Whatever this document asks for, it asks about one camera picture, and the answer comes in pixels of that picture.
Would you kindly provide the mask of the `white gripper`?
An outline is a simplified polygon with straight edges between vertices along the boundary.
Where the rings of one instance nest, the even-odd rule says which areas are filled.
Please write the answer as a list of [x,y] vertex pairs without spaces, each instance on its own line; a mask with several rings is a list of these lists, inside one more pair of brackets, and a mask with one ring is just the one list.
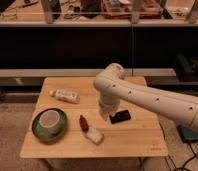
[[111,121],[112,114],[117,111],[119,104],[120,104],[119,101],[116,101],[115,103],[112,104],[106,104],[103,101],[99,101],[99,110],[100,110],[99,112],[101,117],[104,120],[107,120],[108,118]]

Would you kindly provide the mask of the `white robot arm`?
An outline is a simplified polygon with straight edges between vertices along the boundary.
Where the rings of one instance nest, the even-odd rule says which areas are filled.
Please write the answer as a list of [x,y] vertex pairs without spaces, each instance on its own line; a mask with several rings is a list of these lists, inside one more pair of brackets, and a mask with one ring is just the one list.
[[112,63],[93,82],[100,93],[99,111],[104,119],[114,116],[120,100],[125,100],[198,133],[198,97],[141,86],[124,77],[124,68]]

